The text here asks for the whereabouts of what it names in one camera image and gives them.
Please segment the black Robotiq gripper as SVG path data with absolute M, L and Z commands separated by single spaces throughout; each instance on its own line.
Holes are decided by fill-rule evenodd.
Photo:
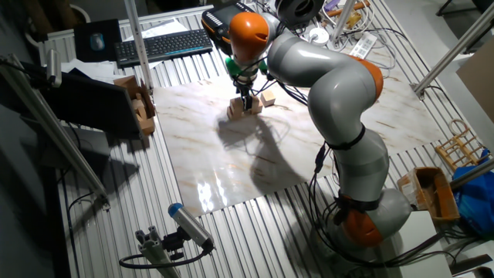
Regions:
M 236 93 L 240 95 L 236 98 L 236 102 L 240 105 L 243 104 L 242 98 L 244 97 L 244 110 L 248 111 L 252 109 L 252 96 L 250 95 L 253 83 L 242 83 L 239 81 L 234 82 Z

